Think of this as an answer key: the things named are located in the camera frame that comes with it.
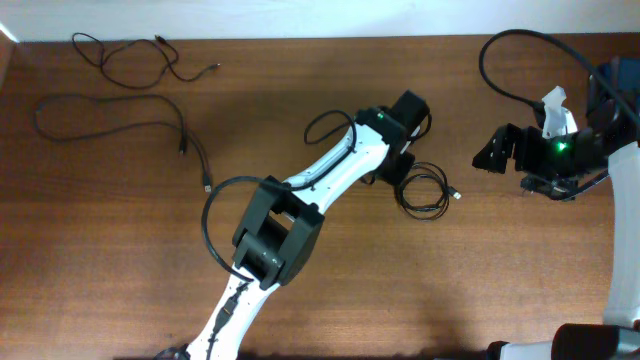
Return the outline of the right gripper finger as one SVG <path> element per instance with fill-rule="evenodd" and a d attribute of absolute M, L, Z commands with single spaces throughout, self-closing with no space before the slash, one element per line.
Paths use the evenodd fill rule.
<path fill-rule="evenodd" d="M 525 176 L 520 187 L 524 191 L 544 195 L 551 200 L 570 200 L 577 195 L 577 182 L 566 179 L 548 180 L 529 174 Z"/>
<path fill-rule="evenodd" d="M 507 161 L 522 140 L 523 130 L 513 124 L 499 127 L 488 143 L 474 156 L 472 166 L 490 173 L 504 174 Z"/>

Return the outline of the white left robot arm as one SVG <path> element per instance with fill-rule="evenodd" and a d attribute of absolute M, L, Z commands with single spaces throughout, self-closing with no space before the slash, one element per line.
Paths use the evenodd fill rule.
<path fill-rule="evenodd" d="M 272 176 L 249 179 L 257 188 L 233 234 L 231 262 L 213 247 L 208 219 L 216 196 L 244 179 L 227 179 L 211 191 L 202 210 L 201 232 L 229 281 L 200 334 L 160 351 L 158 358 L 237 358 L 268 297 L 289 284 L 309 260 L 329 207 L 365 175 L 400 183 L 414 161 L 409 145 L 429 131 L 432 121 L 426 101 L 411 91 L 390 107 L 338 114 L 344 121 L 336 129 L 344 135 L 314 164 L 284 181 Z"/>

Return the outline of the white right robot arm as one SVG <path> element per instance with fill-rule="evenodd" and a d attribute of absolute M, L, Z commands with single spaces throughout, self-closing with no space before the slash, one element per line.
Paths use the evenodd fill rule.
<path fill-rule="evenodd" d="M 525 173 L 523 189 L 556 201 L 588 189 L 578 180 L 593 174 L 612 182 L 615 223 L 613 272 L 600 324 L 566 323 L 552 339 L 496 341 L 489 359 L 636 359 L 639 356 L 639 62 L 616 57 L 588 80 L 588 125 L 577 129 L 563 107 L 562 88 L 542 101 L 543 127 L 499 127 L 473 158 L 477 169 L 503 173 L 509 159 Z"/>

